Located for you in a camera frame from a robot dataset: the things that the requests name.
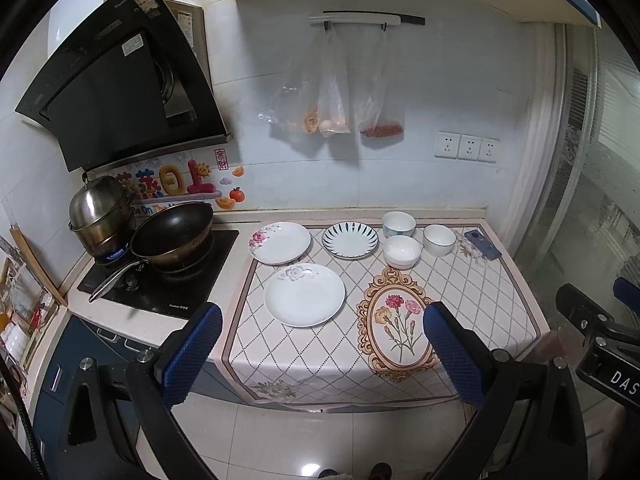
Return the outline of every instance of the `cabinet handle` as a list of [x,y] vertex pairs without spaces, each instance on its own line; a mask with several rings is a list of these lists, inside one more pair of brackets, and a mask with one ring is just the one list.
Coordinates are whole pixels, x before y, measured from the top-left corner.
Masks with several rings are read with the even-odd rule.
[[114,334],[113,337],[107,337],[105,335],[102,335],[100,333],[100,330],[102,330],[101,328],[98,328],[98,330],[95,331],[95,333],[97,334],[97,336],[101,339],[104,339],[106,342],[109,343],[117,343],[118,339],[120,339],[120,336],[118,336],[118,334]]
[[138,352],[140,352],[141,350],[144,350],[143,348],[136,348],[135,346],[130,346],[127,344],[127,342],[129,341],[129,339],[125,339],[124,340],[124,348],[126,348],[127,350],[131,350],[132,352],[135,352],[136,354]]
[[60,379],[62,378],[62,366],[58,365],[58,371],[56,372],[56,376],[53,379],[53,384],[51,385],[51,391],[56,392],[58,389],[58,385],[60,384]]

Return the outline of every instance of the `range hood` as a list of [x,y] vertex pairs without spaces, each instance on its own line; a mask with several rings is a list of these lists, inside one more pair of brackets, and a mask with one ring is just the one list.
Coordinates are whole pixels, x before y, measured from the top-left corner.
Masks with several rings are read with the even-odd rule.
[[228,140],[209,81],[163,0],[104,2],[56,49],[16,111],[58,138],[69,171]]

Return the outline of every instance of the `stove knob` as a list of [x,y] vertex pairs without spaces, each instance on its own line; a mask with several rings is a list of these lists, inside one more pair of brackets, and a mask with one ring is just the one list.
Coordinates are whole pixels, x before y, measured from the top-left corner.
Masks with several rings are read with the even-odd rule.
[[127,283],[127,290],[137,290],[138,289],[138,279],[133,274],[128,274],[125,278],[125,282]]

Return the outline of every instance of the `power outlet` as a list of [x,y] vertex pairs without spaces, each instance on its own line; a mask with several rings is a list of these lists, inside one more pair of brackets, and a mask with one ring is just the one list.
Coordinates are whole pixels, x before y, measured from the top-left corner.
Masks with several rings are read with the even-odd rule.
[[460,145],[460,134],[448,134],[438,132],[436,140],[435,156],[444,158],[456,158],[458,156],[458,146]]
[[478,160],[482,162],[495,162],[500,155],[500,141],[498,139],[482,139],[480,141],[480,154]]
[[466,160],[478,160],[480,154],[480,137],[463,135],[460,139],[460,147],[458,148],[458,158]]

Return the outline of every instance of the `floral tablecloth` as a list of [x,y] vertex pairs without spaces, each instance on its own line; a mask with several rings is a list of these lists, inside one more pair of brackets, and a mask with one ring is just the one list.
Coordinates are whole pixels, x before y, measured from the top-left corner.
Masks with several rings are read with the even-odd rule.
[[[425,225],[418,225],[416,239]],[[282,266],[252,262],[217,363],[248,402],[319,408],[429,404],[455,397],[422,331],[422,312],[431,301],[443,301],[489,348],[517,356],[540,336],[531,314],[540,309],[529,291],[523,294],[526,286],[513,261],[504,256],[489,262],[463,237],[475,228],[495,237],[479,224],[451,224],[458,237],[454,251],[435,258],[422,250],[418,264],[404,271],[386,265],[380,225],[372,225],[380,237],[375,251],[353,261],[325,250],[324,226],[306,227],[311,245],[289,265],[333,269],[344,282],[346,300],[319,326],[285,326],[268,313],[263,298],[267,281]]]

